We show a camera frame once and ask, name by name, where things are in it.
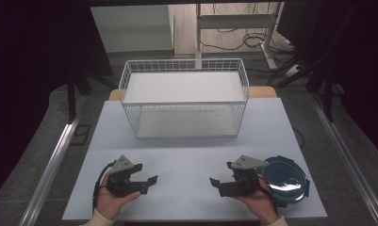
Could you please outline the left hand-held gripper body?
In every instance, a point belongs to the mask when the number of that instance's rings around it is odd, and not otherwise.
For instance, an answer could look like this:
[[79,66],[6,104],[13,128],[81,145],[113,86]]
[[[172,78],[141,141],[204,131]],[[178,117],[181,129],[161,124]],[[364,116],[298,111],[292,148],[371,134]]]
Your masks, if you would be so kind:
[[131,175],[128,174],[128,170],[134,165],[123,154],[112,165],[107,179],[107,190],[115,197],[123,198],[139,191],[138,184],[131,182]]

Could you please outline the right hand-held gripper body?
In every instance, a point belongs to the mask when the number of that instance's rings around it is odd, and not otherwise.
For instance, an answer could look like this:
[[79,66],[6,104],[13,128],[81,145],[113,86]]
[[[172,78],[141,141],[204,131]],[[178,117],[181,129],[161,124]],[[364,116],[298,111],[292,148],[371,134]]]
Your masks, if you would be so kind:
[[242,155],[234,163],[233,177],[236,183],[236,191],[233,197],[250,196],[257,190],[266,193],[261,186],[256,169],[267,166],[265,161]]

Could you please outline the dark blue plastic bowl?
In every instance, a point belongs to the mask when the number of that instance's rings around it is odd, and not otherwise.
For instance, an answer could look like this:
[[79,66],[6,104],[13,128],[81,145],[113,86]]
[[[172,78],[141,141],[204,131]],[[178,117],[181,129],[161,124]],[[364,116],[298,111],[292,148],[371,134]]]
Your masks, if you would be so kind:
[[267,165],[257,172],[269,183],[278,207],[286,208],[308,197],[310,181],[292,159],[278,155],[265,162]]

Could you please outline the white wire shelf rack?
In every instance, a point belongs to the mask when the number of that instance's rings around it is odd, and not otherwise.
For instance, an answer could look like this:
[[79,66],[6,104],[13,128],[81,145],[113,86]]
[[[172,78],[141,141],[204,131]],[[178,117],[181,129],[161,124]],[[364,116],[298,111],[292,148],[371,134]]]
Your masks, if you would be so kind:
[[129,60],[119,98],[137,138],[235,137],[249,80],[240,58]]

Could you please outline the person's left hand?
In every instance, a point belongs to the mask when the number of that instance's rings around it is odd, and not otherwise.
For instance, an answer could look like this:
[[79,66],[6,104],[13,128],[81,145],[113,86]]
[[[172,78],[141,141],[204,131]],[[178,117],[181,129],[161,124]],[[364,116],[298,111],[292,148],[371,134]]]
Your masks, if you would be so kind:
[[96,209],[103,217],[109,220],[114,220],[125,205],[136,200],[140,196],[140,192],[138,191],[129,194],[123,198],[115,197],[107,190],[108,176],[109,173],[107,172],[100,184],[100,188],[98,189]]

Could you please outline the person's right hand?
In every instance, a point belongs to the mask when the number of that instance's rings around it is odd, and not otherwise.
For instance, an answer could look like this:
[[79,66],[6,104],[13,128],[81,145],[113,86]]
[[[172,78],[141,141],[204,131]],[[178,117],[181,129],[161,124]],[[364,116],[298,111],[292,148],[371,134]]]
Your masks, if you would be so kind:
[[236,200],[243,202],[264,226],[271,225],[279,219],[272,201],[260,190],[248,197],[236,197]]

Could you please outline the wooden table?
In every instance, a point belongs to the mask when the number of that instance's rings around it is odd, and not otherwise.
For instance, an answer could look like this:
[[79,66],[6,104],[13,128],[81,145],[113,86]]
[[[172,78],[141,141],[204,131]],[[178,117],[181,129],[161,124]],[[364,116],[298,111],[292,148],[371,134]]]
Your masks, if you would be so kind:
[[[249,97],[250,98],[277,98],[277,94],[274,88],[269,86],[261,87],[249,87]],[[119,100],[119,91],[114,89],[110,92],[109,98],[110,101]]]

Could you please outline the black metal stand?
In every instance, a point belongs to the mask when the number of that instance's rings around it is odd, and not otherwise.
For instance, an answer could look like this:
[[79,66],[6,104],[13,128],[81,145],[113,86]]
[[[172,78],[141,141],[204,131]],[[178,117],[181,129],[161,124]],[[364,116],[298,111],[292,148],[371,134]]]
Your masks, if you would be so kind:
[[76,116],[76,100],[74,88],[83,95],[88,95],[91,91],[91,87],[88,79],[85,76],[77,76],[69,74],[67,76],[67,97],[68,97],[68,108],[69,108],[69,120],[68,123],[72,123]]
[[334,97],[333,92],[334,79],[329,70],[326,71],[324,76],[324,91],[323,91],[323,112],[324,116],[329,122],[333,122],[332,116],[332,100]]

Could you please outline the white power strip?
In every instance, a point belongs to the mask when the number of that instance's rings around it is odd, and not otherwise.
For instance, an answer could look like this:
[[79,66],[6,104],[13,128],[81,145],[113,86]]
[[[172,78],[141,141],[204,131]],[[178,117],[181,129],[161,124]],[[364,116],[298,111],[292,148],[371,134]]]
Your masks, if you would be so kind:
[[293,74],[297,73],[298,71],[300,71],[303,67],[299,64],[295,64],[294,66],[292,66],[286,73],[285,73],[285,77],[291,77]]

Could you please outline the white cabinet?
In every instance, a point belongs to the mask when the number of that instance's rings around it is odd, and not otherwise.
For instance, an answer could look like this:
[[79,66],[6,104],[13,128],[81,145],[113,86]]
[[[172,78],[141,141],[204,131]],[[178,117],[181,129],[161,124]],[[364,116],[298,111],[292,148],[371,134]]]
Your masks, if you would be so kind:
[[173,48],[167,5],[92,7],[90,10],[107,53]]

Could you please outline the dark curtain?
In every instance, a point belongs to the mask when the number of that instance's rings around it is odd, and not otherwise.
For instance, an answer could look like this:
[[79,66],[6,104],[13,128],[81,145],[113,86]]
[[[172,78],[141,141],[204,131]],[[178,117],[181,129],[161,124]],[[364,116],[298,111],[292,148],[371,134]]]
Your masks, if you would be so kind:
[[89,6],[0,0],[0,188],[41,124],[50,93],[109,73]]
[[342,106],[378,150],[378,0],[287,0],[277,31],[304,62],[326,60],[310,89],[341,86]]

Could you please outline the black floor frame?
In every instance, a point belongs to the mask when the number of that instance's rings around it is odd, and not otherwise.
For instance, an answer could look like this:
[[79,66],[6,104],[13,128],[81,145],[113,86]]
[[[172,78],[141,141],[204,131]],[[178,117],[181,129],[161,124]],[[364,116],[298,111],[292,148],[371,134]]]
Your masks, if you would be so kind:
[[74,131],[70,145],[71,146],[85,146],[89,138],[90,129],[91,129],[90,124],[78,125]]

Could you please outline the metal floor rail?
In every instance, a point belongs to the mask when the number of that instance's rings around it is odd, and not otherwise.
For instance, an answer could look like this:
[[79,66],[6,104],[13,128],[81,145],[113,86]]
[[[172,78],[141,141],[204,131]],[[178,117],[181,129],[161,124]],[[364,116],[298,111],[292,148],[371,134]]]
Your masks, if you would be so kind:
[[25,212],[18,223],[18,226],[34,226],[37,218],[42,210],[50,188],[56,178],[59,167],[62,163],[64,155],[70,145],[74,131],[81,119],[84,107],[88,100],[87,95],[82,95],[78,98],[76,108],[76,116],[74,119],[67,123],[58,139],[58,143],[52,152],[48,164],[43,171],[41,179],[25,209]]
[[323,124],[328,136],[332,140],[341,161],[345,165],[347,171],[352,177],[353,183],[359,192],[364,204],[367,206],[371,217],[375,221],[376,226],[378,226],[378,197],[374,192],[372,186],[368,182],[365,175],[362,173],[361,169],[355,163],[349,148],[344,142],[342,136],[337,130],[335,124],[329,120],[322,109],[322,101],[318,94],[311,93],[309,95],[310,100],[316,109],[321,123]]

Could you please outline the white metal desk frame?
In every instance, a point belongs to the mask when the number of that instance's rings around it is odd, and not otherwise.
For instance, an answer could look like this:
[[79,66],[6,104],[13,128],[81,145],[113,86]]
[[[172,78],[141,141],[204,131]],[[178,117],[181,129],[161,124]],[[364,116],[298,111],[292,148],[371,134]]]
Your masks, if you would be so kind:
[[203,15],[201,5],[197,4],[195,58],[202,58],[201,31],[203,29],[265,28],[266,36],[260,43],[260,48],[269,68],[276,71],[277,66],[272,56],[270,43],[280,7],[281,2],[278,2],[271,14]]

